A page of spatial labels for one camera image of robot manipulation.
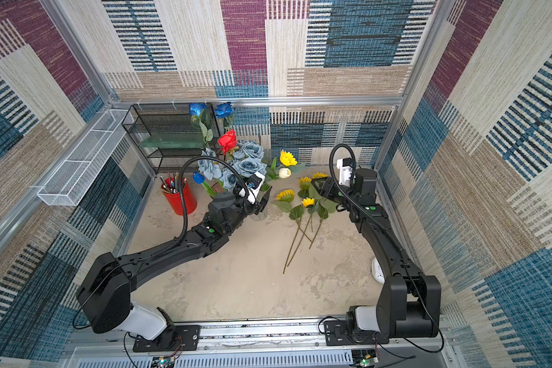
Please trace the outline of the yellow sunflower bouquet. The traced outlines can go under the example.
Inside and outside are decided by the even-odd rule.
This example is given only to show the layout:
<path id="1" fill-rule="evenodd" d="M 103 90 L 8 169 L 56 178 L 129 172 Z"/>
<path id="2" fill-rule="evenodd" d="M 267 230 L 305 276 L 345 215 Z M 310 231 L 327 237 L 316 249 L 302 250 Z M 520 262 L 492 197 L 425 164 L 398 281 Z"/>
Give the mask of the yellow sunflower bouquet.
<path id="1" fill-rule="evenodd" d="M 317 192 L 316 185 L 325 184 L 326 178 L 328 178 L 328 175 L 326 175 L 325 173 L 315 173 L 312 177 L 311 186 L 309 188 L 310 197 L 314 200 L 313 210 L 319 218 L 319 223 L 317 229 L 314 231 L 314 237 L 311 240 L 309 248 L 312 248 L 324 220 L 329 217 L 329 214 L 333 213 L 336 210 L 337 204 L 333 200 L 327 199 Z"/>

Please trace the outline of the tall yellow sunflower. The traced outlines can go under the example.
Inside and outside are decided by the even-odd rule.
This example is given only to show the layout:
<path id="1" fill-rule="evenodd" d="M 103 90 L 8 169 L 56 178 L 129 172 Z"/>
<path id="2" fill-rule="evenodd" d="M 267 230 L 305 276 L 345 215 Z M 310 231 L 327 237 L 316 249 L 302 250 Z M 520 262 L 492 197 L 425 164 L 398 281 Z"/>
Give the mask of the tall yellow sunflower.
<path id="1" fill-rule="evenodd" d="M 308 227 L 312 222 L 312 216 L 313 216 L 313 205 L 314 200 L 311 199 L 311 197 L 305 197 L 301 200 L 300 205 L 303 205 L 304 207 L 304 214 L 301 218 L 300 225 L 297 225 L 297 222 L 295 224 L 297 225 L 297 230 L 294 235 L 293 242 L 291 244 L 291 247 L 289 249 L 289 253 L 287 256 L 287 261 L 285 262 L 285 270 L 291 265 L 294 256 L 296 256 L 303 240 L 308 237 L 307 231 Z"/>

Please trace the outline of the white tulip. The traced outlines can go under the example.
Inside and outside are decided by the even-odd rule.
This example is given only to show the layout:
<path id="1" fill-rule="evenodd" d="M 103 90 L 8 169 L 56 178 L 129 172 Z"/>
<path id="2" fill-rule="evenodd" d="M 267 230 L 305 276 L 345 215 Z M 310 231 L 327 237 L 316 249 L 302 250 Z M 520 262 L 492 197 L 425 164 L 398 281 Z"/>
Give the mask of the white tulip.
<path id="1" fill-rule="evenodd" d="M 291 170 L 288 167 L 282 167 L 278 171 L 278 177 L 280 179 L 286 179 L 291 176 Z"/>

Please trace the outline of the large yellow sunflower stem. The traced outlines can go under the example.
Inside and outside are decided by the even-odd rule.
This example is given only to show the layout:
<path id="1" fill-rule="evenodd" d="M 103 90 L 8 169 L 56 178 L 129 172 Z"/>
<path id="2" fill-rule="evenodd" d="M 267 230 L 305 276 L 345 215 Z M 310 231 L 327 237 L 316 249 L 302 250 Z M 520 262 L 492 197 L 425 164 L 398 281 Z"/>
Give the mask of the large yellow sunflower stem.
<path id="1" fill-rule="evenodd" d="M 297 242 L 297 238 L 299 235 L 305 234 L 304 231 L 301 231 L 302 218 L 305 212 L 314 206 L 314 199 L 309 196 L 311 179 L 308 176 L 305 176 L 300 178 L 298 182 L 300 187 L 300 191 L 298 193 L 295 193 L 292 190 L 286 190 L 282 193 L 279 199 L 280 202 L 288 204 L 286 213 L 288 213 L 289 219 L 291 219 L 296 225 L 296 231 L 286 257 L 283 273 L 286 272 L 287 267 L 291 264 L 294 257 L 293 249 L 295 247 L 295 243 Z"/>

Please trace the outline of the small yellow sunflower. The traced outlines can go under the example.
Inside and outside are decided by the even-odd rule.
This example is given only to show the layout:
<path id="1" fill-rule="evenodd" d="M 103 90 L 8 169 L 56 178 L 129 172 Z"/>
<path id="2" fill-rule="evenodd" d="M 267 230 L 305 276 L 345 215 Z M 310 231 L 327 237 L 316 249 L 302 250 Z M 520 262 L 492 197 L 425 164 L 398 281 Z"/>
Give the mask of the small yellow sunflower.
<path id="1" fill-rule="evenodd" d="M 279 162 L 284 167 L 295 167 L 297 166 L 297 159 L 291 152 L 282 150 L 279 156 Z"/>

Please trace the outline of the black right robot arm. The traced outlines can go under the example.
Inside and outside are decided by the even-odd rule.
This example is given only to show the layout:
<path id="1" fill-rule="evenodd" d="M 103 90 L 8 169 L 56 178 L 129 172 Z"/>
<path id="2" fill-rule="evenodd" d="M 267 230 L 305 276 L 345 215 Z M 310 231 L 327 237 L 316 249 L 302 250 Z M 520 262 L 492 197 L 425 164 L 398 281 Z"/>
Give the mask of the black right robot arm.
<path id="1" fill-rule="evenodd" d="M 346 211 L 357 231 L 372 248 L 383 275 L 383 287 L 374 306 L 352 306 L 342 321 L 326 317 L 320 323 L 328 345 L 371 344 L 385 347 L 392 339 L 414 345 L 417 338 L 442 337 L 439 327 L 442 287 L 425 274 L 397 240 L 386 210 L 377 203 L 377 172 L 360 168 L 353 153 L 343 159 L 341 171 L 329 162 L 330 175 L 313 179 L 324 199 Z"/>

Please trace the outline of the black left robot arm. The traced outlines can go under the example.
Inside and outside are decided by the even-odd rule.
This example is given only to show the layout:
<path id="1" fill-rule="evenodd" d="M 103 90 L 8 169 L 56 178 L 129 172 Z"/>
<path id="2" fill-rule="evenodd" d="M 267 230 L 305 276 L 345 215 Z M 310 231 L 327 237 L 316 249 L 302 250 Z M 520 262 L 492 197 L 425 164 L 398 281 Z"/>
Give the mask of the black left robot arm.
<path id="1" fill-rule="evenodd" d="M 247 216 L 266 207 L 268 196 L 259 196 L 265 174 L 257 171 L 244 179 L 229 164 L 225 168 L 236 175 L 236 187 L 216 195 L 198 225 L 183 225 L 178 237 L 145 251 L 119 257 L 107 252 L 95 259 L 76 294 L 95 334 L 125 331 L 157 345 L 176 340 L 177 329 L 169 315 L 161 308 L 138 305 L 131 294 L 172 268 L 215 253 Z"/>

